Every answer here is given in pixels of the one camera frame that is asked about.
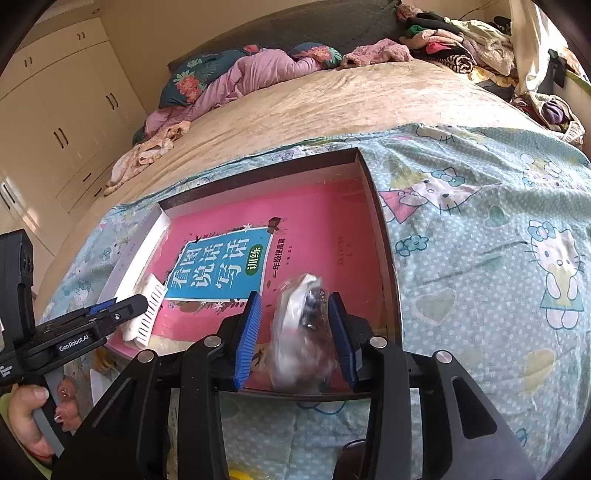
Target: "pillow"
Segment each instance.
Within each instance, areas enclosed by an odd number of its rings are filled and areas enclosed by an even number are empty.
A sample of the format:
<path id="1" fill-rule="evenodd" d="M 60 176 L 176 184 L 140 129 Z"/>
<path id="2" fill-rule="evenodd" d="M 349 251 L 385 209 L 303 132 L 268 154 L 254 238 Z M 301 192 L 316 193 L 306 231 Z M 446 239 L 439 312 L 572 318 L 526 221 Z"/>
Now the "pillow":
<path id="1" fill-rule="evenodd" d="M 337 68 L 340 65 L 340 61 L 343 60 L 343 56 L 334 48 L 311 41 L 300 43 L 287 52 L 287 54 L 294 60 L 310 57 L 324 65 L 325 69 Z"/>
<path id="2" fill-rule="evenodd" d="M 259 52 L 257 45 L 199 55 L 183 62 L 162 89 L 158 108 L 189 106 L 199 98 L 210 83 L 226 73 L 239 58 Z"/>

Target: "hello kitty bedsheet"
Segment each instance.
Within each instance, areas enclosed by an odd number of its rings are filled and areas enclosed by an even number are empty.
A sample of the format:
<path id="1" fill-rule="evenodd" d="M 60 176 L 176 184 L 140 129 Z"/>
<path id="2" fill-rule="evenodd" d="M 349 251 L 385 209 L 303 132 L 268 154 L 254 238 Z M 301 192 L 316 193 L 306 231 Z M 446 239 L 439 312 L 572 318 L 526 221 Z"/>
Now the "hello kitty bedsheet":
<path id="1" fill-rule="evenodd" d="M 582 422 L 591 358 L 591 291 L 584 269 L 591 255 L 591 167 L 579 150 L 544 133 L 409 124 L 229 162 L 113 208 L 78 254 L 44 318 L 96 301 L 154 202 L 271 163 L 353 147 L 368 165 L 387 221 L 404 348 L 424 355 L 440 348 L 453 352 L 542 476 Z M 163 338 L 152 341 L 168 345 Z M 88 361 L 70 368 L 84 370 Z M 333 416 L 270 402 L 264 419 L 254 419 L 258 414 L 252 412 L 260 409 L 252 402 L 232 397 L 232 412 L 223 419 L 231 427 L 224 435 L 230 463 L 260 472 L 258 478 L 303 480 L 311 478 L 313 465 L 312 478 L 330 479 L 338 448 L 365 435 L 367 408 L 358 402 L 321 406 L 338 410 Z M 416 440 L 418 397 L 413 403 Z M 419 476 L 420 443 L 414 444 Z"/>

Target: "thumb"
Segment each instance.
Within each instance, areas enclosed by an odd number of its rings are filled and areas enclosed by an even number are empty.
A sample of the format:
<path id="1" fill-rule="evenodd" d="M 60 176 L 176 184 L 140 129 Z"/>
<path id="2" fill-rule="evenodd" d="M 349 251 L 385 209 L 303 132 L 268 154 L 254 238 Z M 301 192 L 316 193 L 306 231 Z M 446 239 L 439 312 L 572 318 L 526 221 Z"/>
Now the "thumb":
<path id="1" fill-rule="evenodd" d="M 42 407 L 49 398 L 49 391 L 37 385 L 24 385 L 13 391 L 8 404 L 8 420 L 14 436 L 30 451 L 51 455 L 47 444 L 33 420 L 33 410 Z"/>

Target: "cabinet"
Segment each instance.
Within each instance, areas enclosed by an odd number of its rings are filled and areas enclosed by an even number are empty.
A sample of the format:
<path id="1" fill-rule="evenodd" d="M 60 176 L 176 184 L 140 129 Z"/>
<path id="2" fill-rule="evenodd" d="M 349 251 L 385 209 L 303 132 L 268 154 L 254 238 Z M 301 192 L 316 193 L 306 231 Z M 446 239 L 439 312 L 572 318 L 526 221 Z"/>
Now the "cabinet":
<path id="1" fill-rule="evenodd" d="M 103 194 L 144 119 L 98 18 L 11 59 L 0 76 L 0 229 L 26 226 L 36 275 Z"/>
<path id="2" fill-rule="evenodd" d="M 43 275 L 53 261 L 53 255 L 45 246 L 39 241 L 37 236 L 29 228 L 27 224 L 15 214 L 9 201 L 5 198 L 5 193 L 0 192 L 0 233 L 8 233 L 14 230 L 25 229 L 31 243 L 33 244 L 33 293 L 37 293 Z"/>

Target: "pile of clothes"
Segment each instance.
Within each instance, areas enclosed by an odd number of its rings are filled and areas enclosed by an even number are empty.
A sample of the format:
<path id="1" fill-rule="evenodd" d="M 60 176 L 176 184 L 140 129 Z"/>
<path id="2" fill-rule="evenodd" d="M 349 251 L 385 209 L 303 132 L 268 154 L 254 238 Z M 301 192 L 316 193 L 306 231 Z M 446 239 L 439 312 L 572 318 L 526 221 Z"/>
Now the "pile of clothes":
<path id="1" fill-rule="evenodd" d="M 509 76 L 515 69 L 515 53 L 509 35 L 480 20 L 450 20 L 411 5 L 397 7 L 397 17 L 408 31 L 400 38 L 415 58 L 470 73 L 474 65 Z"/>
<path id="2" fill-rule="evenodd" d="M 406 4 L 397 7 L 397 17 L 406 21 L 408 28 L 400 42 L 411 50 L 414 58 L 436 61 L 456 73 L 472 71 L 476 62 L 463 45 L 460 28 L 434 12 L 423 12 Z"/>
<path id="3" fill-rule="evenodd" d="M 581 148 L 585 128 L 569 104 L 556 95 L 527 92 L 511 100 L 511 105 L 549 130 L 560 140 Z"/>

